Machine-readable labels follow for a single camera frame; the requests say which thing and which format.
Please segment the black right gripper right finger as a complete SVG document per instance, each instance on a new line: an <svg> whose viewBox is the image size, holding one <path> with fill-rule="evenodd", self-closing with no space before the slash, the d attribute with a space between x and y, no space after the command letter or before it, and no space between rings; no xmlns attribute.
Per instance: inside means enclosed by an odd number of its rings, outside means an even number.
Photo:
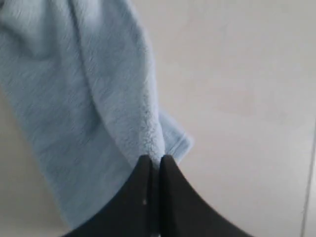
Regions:
<svg viewBox="0 0 316 237"><path fill-rule="evenodd" d="M210 207L169 155L159 169L159 228L162 237L250 236Z"/></svg>

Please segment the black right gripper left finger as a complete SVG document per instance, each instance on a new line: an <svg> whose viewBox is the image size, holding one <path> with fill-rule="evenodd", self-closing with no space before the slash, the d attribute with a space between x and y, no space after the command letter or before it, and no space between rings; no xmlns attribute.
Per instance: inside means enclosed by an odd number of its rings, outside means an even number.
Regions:
<svg viewBox="0 0 316 237"><path fill-rule="evenodd" d="M153 164L140 156L118 193L92 218L65 237L149 237Z"/></svg>

